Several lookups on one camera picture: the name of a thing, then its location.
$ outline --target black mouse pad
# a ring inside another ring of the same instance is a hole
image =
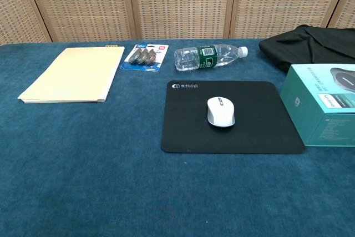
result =
[[[207,121],[207,100],[234,104],[235,124]],[[168,83],[161,148],[178,153],[302,153],[305,146],[272,83],[178,81]]]

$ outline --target folder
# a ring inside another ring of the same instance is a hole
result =
[[[103,102],[124,47],[66,48],[19,97],[25,103]]]

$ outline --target blue carpet surface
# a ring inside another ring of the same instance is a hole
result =
[[[104,103],[17,99],[66,47],[117,44],[125,58],[137,42],[0,47],[0,236],[355,236],[355,148],[160,149],[170,80],[265,80],[281,90],[285,75],[259,40],[146,41],[170,46],[160,71],[118,69]],[[247,46],[248,57],[176,71],[176,49],[223,43]]]

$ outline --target water bottle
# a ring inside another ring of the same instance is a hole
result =
[[[179,71],[211,68],[227,65],[237,58],[248,55],[246,47],[234,47],[229,44],[189,47],[175,51],[175,66]]]

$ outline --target wicker screen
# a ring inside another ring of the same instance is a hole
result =
[[[340,0],[329,24],[335,28],[355,28],[355,0]]]
[[[35,9],[34,0],[0,0],[0,44],[50,41]]]
[[[54,41],[135,37],[130,0],[36,0]]]
[[[143,39],[222,38],[230,22],[227,1],[132,0],[137,33]]]
[[[266,38],[301,24],[326,27],[338,0],[235,0],[231,37]]]

